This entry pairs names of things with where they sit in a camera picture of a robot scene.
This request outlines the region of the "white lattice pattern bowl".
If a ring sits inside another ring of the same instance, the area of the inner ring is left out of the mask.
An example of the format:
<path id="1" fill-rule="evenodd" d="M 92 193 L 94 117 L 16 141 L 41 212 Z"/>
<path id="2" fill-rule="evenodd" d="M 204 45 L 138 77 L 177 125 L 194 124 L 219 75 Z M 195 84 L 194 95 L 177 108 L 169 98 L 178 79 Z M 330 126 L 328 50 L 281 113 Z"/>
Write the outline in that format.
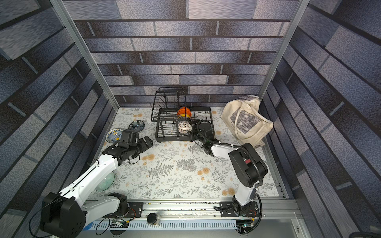
<path id="1" fill-rule="evenodd" d="M 192 131 L 192 125 L 188 120 L 178 122 L 178 132 L 180 134 L 187 134 Z"/>

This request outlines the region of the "orange plastic bowl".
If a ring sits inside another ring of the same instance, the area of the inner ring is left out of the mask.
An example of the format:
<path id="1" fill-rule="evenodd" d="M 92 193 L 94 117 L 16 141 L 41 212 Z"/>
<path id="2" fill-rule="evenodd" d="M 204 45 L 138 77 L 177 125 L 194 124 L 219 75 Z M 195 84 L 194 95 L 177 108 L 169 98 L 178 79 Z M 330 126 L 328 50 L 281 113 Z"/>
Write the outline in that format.
<path id="1" fill-rule="evenodd" d="M 191 118 L 192 112 L 189 108 L 182 107 L 177 111 L 177 116 L 181 116 L 184 118 Z"/>

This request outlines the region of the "black wire dish rack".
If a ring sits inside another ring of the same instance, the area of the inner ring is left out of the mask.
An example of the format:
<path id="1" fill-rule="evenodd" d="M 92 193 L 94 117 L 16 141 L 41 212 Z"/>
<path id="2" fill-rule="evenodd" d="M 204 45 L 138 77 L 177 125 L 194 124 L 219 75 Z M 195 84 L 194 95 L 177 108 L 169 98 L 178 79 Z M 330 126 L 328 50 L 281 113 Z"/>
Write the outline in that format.
<path id="1" fill-rule="evenodd" d="M 151 121 L 156 123 L 158 142 L 193 141 L 214 137 L 214 125 L 209 107 L 192 107 L 181 87 L 160 87 L 154 95 Z"/>

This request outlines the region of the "pale green ceramic bowl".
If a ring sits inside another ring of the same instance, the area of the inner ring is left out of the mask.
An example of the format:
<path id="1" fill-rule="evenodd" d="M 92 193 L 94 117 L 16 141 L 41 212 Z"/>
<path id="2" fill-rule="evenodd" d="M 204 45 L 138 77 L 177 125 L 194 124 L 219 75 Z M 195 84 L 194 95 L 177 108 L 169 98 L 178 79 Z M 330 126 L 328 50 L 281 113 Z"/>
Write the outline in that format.
<path id="1" fill-rule="evenodd" d="M 96 191 L 105 191 L 108 190 L 111 185 L 114 183 L 115 174 L 114 172 L 109 173 L 95 188 Z"/>

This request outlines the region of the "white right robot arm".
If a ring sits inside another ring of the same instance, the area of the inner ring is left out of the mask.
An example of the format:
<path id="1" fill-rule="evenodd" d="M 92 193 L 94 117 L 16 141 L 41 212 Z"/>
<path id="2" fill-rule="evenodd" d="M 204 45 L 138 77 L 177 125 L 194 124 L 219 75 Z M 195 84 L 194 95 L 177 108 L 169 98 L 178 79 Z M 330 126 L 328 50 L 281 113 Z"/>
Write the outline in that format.
<path id="1" fill-rule="evenodd" d="M 233 196 L 232 207 L 237 216 L 245 216 L 255 198 L 260 198 L 257 190 L 264 183 L 268 168 L 259 154 L 249 143 L 242 146 L 223 143 L 214 138 L 214 129 L 207 120 L 193 120 L 192 129 L 188 132 L 190 141 L 199 141 L 205 153 L 221 157 L 231 162 L 240 182 Z"/>

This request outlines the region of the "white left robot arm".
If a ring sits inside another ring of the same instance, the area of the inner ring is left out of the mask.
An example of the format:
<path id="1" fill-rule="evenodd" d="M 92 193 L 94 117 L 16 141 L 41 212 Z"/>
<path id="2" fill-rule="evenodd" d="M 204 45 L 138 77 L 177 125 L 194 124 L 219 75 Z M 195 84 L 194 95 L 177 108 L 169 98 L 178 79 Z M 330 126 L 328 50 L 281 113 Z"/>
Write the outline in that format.
<path id="1" fill-rule="evenodd" d="M 134 130 L 124 130 L 121 139 L 107 147 L 97 161 L 79 178 L 58 193 L 44 197 L 40 230 L 49 236 L 75 238 L 84 227 L 105 217 L 124 218 L 132 211 L 128 198 L 112 192 L 103 199 L 86 204 L 95 188 L 123 162 L 139 159 L 153 146 L 153 140 L 139 137 Z"/>

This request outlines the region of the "dark grey-blue ceramic bowl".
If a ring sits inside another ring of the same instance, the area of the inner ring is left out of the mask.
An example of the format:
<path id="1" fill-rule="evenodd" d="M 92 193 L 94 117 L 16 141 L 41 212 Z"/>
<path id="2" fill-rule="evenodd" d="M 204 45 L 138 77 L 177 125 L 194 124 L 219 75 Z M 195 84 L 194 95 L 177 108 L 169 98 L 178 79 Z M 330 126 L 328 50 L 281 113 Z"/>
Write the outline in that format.
<path id="1" fill-rule="evenodd" d="M 136 132 L 144 130 L 145 122 L 142 120 L 133 121 L 129 124 L 128 129 Z"/>

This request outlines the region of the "blue yellow patterned bowl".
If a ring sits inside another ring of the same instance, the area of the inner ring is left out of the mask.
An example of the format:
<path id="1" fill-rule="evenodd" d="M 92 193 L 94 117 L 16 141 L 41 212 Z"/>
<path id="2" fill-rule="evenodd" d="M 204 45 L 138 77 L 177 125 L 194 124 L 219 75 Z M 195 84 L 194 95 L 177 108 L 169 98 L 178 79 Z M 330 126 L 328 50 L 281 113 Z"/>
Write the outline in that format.
<path id="1" fill-rule="evenodd" d="M 122 129 L 112 129 L 110 130 L 107 135 L 106 135 L 106 141 L 110 144 L 118 141 L 121 139 L 122 137 L 122 134 L 123 134 L 123 130 Z"/>

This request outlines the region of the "beige canvas tote bag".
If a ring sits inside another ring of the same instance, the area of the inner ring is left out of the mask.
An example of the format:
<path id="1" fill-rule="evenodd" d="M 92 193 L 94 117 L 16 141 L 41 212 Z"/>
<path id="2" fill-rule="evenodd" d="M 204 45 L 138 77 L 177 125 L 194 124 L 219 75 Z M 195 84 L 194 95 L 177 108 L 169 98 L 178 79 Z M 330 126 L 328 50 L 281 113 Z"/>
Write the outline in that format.
<path id="1" fill-rule="evenodd" d="M 265 145 L 263 139 L 273 129 L 273 122 L 259 113 L 259 107 L 259 97 L 247 95 L 228 102 L 221 115 L 239 143 L 255 149 Z"/>

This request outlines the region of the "black round knob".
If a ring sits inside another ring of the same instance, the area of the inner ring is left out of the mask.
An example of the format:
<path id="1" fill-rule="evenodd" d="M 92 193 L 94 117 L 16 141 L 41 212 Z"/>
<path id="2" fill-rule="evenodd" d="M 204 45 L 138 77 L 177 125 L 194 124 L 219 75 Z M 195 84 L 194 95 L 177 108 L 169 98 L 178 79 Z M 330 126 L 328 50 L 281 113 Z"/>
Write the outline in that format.
<path id="1" fill-rule="evenodd" d="M 147 223 L 150 225 L 157 225 L 159 222 L 159 215 L 156 213 L 150 213 L 147 216 Z"/>

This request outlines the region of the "green circuit board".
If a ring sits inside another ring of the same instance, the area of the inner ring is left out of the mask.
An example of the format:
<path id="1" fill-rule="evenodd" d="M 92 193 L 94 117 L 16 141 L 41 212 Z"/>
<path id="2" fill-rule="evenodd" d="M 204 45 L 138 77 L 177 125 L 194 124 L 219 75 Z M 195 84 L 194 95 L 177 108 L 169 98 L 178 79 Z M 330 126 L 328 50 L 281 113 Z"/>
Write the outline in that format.
<path id="1" fill-rule="evenodd" d="M 249 220 L 237 220 L 236 221 L 236 227 L 238 230 L 241 229 L 251 229 L 254 226 L 253 221 Z"/>

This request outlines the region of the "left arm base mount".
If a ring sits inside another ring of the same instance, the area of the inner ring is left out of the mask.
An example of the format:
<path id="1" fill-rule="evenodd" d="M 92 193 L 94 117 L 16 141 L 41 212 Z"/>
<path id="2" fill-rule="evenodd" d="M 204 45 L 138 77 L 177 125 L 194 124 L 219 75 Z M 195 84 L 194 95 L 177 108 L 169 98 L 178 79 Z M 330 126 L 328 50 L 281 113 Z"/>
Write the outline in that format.
<path id="1" fill-rule="evenodd" d="M 143 202 L 121 202 L 112 215 L 123 219 L 140 218 L 142 210 Z"/>

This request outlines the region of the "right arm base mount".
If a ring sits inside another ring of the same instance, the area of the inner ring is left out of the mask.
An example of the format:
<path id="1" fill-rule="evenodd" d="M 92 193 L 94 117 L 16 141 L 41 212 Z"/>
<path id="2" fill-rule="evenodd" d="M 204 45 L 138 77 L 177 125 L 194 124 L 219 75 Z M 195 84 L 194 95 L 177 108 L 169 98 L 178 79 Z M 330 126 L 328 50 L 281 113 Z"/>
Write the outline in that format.
<path id="1" fill-rule="evenodd" d="M 257 218 L 261 216 L 260 208 L 255 201 L 252 201 L 245 206 L 241 206 L 237 202 L 220 202 L 218 208 L 221 217 Z"/>

